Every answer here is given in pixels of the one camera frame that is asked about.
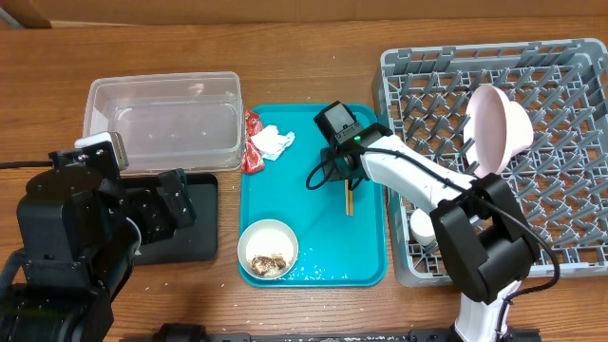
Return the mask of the grey bowl with food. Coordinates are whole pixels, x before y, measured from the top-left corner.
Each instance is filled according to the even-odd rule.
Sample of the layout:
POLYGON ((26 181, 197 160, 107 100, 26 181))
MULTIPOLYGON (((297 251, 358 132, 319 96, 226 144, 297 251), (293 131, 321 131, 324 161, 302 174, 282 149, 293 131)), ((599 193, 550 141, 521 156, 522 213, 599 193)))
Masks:
POLYGON ((294 231, 284 222, 263 219, 249 225, 239 236, 237 258, 241 270, 255 280, 278 280, 295 266, 299 245, 294 231))

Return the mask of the white tissue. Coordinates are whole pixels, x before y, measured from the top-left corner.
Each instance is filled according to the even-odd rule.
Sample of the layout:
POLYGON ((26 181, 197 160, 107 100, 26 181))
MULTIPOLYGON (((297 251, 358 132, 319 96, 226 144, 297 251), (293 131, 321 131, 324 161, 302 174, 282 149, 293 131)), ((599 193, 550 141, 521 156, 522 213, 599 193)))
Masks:
POLYGON ((286 135, 280 135, 275 125, 268 125, 255 134, 251 140, 263 159, 276 161, 292 145, 295 133, 290 131, 286 135))

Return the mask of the red snack wrapper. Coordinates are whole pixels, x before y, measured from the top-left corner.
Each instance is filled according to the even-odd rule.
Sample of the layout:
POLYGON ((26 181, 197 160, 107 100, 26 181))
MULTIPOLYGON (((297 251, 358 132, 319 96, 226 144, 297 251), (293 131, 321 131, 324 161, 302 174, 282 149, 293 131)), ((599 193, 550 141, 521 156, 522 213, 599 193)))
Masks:
POLYGON ((243 158, 241 163, 241 172, 247 175, 253 175, 264 169, 265 163, 264 160, 257 149, 257 147, 253 144, 251 138, 259 133, 264 125, 259 117, 253 111, 246 111, 244 115, 245 119, 245 141, 244 141, 244 151, 243 158))

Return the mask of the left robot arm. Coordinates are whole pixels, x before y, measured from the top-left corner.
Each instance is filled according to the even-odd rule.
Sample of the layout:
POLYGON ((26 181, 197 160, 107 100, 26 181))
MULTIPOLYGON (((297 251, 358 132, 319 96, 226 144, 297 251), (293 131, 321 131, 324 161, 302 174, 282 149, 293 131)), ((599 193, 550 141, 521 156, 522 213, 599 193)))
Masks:
POLYGON ((196 215, 185 173, 122 182, 87 166, 43 172, 16 216, 23 246, 1 272, 4 341, 101 341, 136 263, 196 215))

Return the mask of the wooden chopstick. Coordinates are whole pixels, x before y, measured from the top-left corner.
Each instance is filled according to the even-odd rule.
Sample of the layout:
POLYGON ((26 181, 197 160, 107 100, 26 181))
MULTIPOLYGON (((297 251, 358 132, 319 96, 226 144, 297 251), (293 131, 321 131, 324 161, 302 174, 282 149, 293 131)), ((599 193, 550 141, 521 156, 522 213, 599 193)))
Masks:
POLYGON ((353 216, 353 191, 351 190, 352 181, 346 181, 346 212, 349 217, 353 216))
POLYGON ((351 217, 352 213, 352 191, 350 190, 350 180, 345 180, 345 205, 346 215, 351 217))

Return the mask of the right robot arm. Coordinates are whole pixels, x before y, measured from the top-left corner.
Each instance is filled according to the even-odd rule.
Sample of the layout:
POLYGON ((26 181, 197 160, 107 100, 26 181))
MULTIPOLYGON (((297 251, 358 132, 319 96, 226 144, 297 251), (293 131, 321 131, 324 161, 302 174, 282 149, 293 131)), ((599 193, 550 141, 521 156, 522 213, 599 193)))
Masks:
POLYGON ((397 192, 429 217, 444 267, 461 291, 452 341, 505 341, 512 298, 541 256, 508 183, 454 172, 408 147, 380 123, 363 126, 340 102, 314 123, 328 142, 318 170, 324 181, 352 187, 373 181, 397 192))

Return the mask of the white cup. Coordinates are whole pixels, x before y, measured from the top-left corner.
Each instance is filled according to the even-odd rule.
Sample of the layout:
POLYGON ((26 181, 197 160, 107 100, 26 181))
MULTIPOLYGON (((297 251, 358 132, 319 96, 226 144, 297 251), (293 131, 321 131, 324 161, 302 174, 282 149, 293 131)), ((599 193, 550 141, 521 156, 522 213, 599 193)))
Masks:
POLYGON ((420 208, 411 214, 409 229, 413 238, 423 246, 428 246, 436 241, 431 218, 420 208))

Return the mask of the pink bowl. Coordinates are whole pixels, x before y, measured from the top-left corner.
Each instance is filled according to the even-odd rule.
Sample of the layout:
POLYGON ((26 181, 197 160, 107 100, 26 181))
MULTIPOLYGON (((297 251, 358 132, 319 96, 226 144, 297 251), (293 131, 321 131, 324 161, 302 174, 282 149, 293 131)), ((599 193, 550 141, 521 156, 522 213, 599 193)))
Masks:
POLYGON ((469 120, 463 138, 466 143, 472 141, 465 156, 470 165, 477 165, 474 174, 479 178, 502 173, 510 159, 534 141, 533 125, 525 109, 493 85, 475 89, 465 114, 469 120))

